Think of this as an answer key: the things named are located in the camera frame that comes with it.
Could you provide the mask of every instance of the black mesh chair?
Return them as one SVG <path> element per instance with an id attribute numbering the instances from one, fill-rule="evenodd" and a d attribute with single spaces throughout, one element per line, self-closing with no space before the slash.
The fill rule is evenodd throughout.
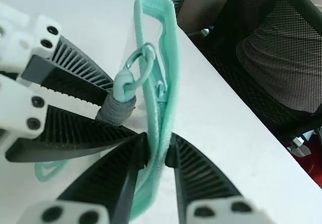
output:
<path id="1" fill-rule="evenodd" d="M 322 126 L 322 14 L 310 0 L 228 0 L 213 26 L 206 57 L 281 142 Z M 301 97 L 310 87 L 319 94 Z"/>

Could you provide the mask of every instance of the red object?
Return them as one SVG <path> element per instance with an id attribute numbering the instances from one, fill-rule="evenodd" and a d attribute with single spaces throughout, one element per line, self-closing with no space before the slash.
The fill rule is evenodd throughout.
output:
<path id="1" fill-rule="evenodd" d="M 311 178 L 322 186 L 322 145 L 317 135 L 312 135 L 305 144 L 312 152 L 311 155 L 299 158 L 292 155 Z"/>

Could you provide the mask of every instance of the black screw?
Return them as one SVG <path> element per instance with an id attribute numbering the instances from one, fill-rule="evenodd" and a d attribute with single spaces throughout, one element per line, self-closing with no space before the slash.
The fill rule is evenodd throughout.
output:
<path id="1" fill-rule="evenodd" d="M 47 30 L 49 33 L 53 34 L 53 35 L 57 35 L 58 34 L 58 30 L 54 27 L 54 26 L 48 26 Z"/>
<path id="2" fill-rule="evenodd" d="M 40 121 L 37 118 L 28 118 L 27 125 L 31 130 L 37 130 L 40 128 Z"/>
<path id="3" fill-rule="evenodd" d="M 52 47 L 52 43 L 47 39 L 41 40 L 40 43 L 41 43 L 42 46 L 44 46 L 44 47 L 46 47 L 48 49 L 50 49 Z"/>
<path id="4" fill-rule="evenodd" d="M 212 217 L 215 216 L 215 212 L 207 206 L 202 206 L 195 209 L 195 216 Z"/>
<path id="5" fill-rule="evenodd" d="M 251 212 L 252 211 L 251 207 L 242 201 L 234 202 L 231 205 L 231 210 L 233 212 Z"/>
<path id="6" fill-rule="evenodd" d="M 32 105 L 37 108 L 42 108 L 45 105 L 44 99 L 41 97 L 32 97 L 31 102 Z"/>
<path id="7" fill-rule="evenodd" d="M 62 208 L 60 206 L 53 206 L 44 211 L 41 218 L 43 222 L 53 222 L 60 218 L 62 214 Z"/>
<path id="8" fill-rule="evenodd" d="M 95 224 L 99 220 L 99 215 L 96 211 L 88 211 L 82 214 L 78 220 L 79 224 Z"/>

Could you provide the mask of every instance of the mint green strap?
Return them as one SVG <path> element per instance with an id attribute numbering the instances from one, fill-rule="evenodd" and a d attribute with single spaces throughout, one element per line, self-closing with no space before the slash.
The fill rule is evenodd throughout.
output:
<path id="1" fill-rule="evenodd" d="M 172 1 L 135 0 L 134 22 L 138 48 L 146 43 L 143 30 L 144 14 L 156 18 L 163 25 L 159 49 L 164 60 L 165 72 L 159 67 L 158 62 L 161 61 L 157 55 L 152 74 L 143 84 L 151 158 L 147 167 L 138 175 L 131 219 L 143 213 L 155 198 L 172 135 L 179 80 L 177 21 Z M 146 72 L 147 67 L 146 60 L 140 57 L 141 74 Z"/>

